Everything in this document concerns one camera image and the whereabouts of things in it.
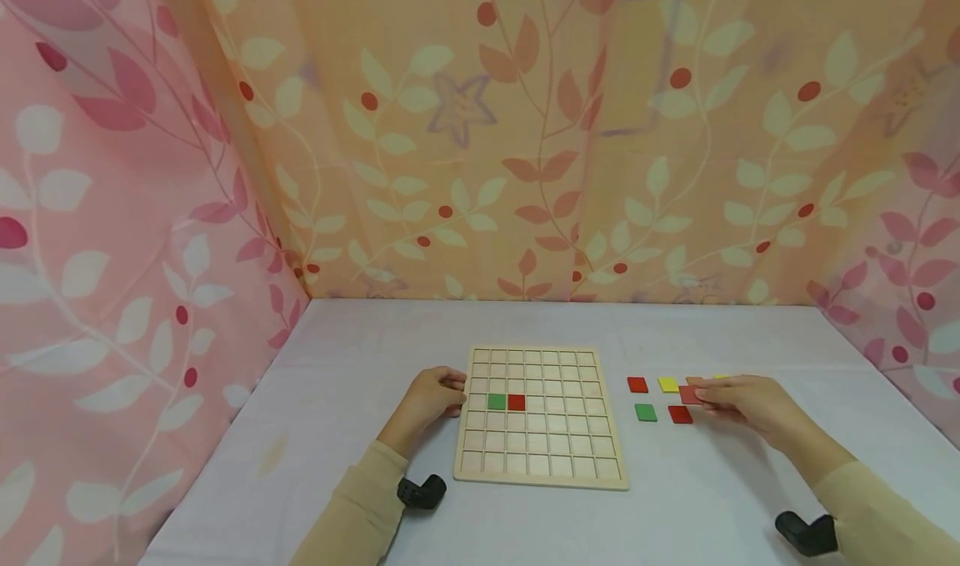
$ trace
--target white tablecloth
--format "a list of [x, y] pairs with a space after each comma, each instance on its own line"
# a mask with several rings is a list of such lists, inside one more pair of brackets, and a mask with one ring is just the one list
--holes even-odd
[[[318, 300], [141, 565], [286, 564], [416, 372], [466, 368], [481, 343], [595, 347], [631, 488], [458, 482], [457, 423], [444, 422], [408, 476], [438, 473], [447, 496], [433, 513], [405, 516], [389, 566], [807, 563], [772, 520], [785, 509], [818, 516], [813, 493], [746, 429], [669, 422], [665, 406], [676, 400], [655, 388], [663, 375], [777, 378], [960, 538], [960, 453], [816, 309]], [[652, 393], [630, 394], [627, 376], [648, 377]], [[661, 422], [638, 422], [638, 402], [654, 403]]]

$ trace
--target fabric backdrop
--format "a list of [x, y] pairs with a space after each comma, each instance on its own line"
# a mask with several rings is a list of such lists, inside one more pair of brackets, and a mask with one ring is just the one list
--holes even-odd
[[313, 296], [815, 304], [960, 443], [956, 0], [171, 0]]
[[305, 306], [177, 30], [0, 0], [4, 566], [137, 563]]

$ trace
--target beige sleeve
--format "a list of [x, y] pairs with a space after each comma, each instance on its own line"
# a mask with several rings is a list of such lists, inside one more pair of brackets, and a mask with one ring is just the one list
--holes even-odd
[[960, 543], [896, 495], [865, 464], [844, 464], [813, 490], [836, 521], [852, 566], [956, 566]]
[[350, 466], [290, 566], [375, 566], [403, 515], [397, 485], [407, 460], [379, 441]]

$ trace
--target red tile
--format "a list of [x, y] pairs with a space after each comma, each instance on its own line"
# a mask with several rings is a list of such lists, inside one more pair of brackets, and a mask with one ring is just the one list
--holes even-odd
[[693, 424], [693, 416], [687, 406], [667, 406], [674, 424]]
[[508, 395], [507, 396], [507, 409], [512, 410], [512, 412], [525, 412], [526, 408], [527, 408], [526, 395]]
[[627, 377], [627, 386], [631, 393], [649, 393], [647, 380], [644, 377]]
[[700, 398], [697, 397], [696, 389], [689, 387], [689, 385], [681, 384], [680, 385], [680, 401], [687, 404], [688, 406], [700, 406], [703, 402], [700, 401]]

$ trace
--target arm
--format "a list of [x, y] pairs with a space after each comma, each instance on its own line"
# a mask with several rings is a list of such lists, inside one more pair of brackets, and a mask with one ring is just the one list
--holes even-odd
[[840, 552], [853, 566], [960, 564], [958, 542], [823, 432], [772, 378], [720, 378], [697, 388], [708, 413], [754, 429], [790, 459], [833, 516]]
[[419, 373], [377, 440], [343, 475], [290, 566], [375, 566], [383, 558], [403, 515], [397, 485], [417, 439], [441, 415], [460, 414], [466, 380], [446, 366]]

